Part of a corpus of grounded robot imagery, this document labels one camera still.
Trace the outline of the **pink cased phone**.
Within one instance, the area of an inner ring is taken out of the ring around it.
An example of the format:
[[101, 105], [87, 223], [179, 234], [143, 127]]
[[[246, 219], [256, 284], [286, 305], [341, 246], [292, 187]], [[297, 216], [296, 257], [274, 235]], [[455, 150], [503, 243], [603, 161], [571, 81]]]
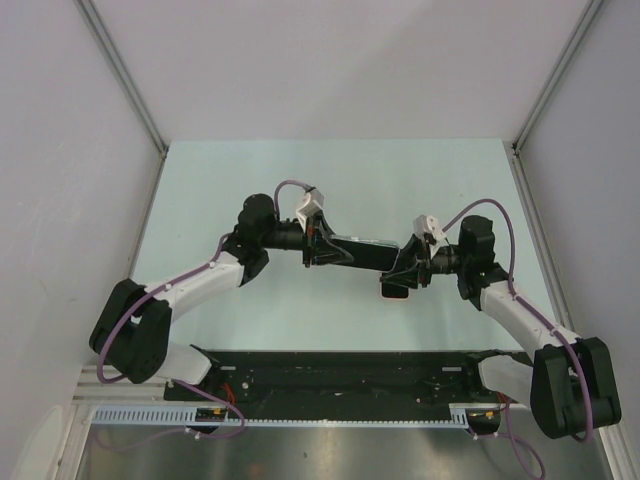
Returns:
[[382, 283], [380, 285], [381, 296], [389, 300], [406, 300], [410, 296], [410, 289], [390, 283]]

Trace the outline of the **black phone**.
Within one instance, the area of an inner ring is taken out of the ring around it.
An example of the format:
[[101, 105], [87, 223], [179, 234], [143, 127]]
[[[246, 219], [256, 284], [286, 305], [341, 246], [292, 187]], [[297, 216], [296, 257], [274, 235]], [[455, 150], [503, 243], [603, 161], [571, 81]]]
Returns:
[[395, 242], [359, 237], [334, 235], [331, 243], [341, 252], [338, 265], [378, 272], [392, 270], [401, 250]]

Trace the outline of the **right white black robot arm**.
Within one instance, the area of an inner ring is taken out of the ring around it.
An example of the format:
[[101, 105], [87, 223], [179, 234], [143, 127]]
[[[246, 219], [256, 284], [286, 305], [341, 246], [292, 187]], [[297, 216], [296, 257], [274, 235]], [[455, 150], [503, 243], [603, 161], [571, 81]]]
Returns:
[[584, 339], [548, 320], [516, 292], [508, 271], [495, 260], [493, 223], [470, 215], [458, 242], [447, 245], [437, 220], [420, 216], [394, 268], [380, 277], [388, 298], [425, 287], [432, 276], [454, 274], [462, 299], [495, 320], [530, 359], [520, 363], [495, 353], [463, 373], [461, 388], [473, 401], [495, 391], [531, 410], [551, 439], [587, 434], [622, 417], [611, 356], [597, 337]]

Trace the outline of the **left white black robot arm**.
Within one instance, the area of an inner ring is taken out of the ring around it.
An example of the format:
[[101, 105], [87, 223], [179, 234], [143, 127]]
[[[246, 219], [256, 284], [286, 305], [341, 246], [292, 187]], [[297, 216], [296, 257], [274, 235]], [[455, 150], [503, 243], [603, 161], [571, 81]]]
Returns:
[[90, 336], [99, 354], [97, 377], [104, 384], [128, 380], [141, 384], [152, 377], [185, 383], [197, 398], [214, 397], [221, 387], [213, 361], [193, 346], [170, 341], [174, 321], [198, 305], [255, 278], [268, 263], [265, 246], [292, 244], [291, 234], [322, 211], [323, 195], [306, 191], [292, 223], [282, 222], [277, 202], [266, 194], [248, 197], [233, 230], [221, 237], [214, 256], [177, 277], [151, 285], [120, 281]]

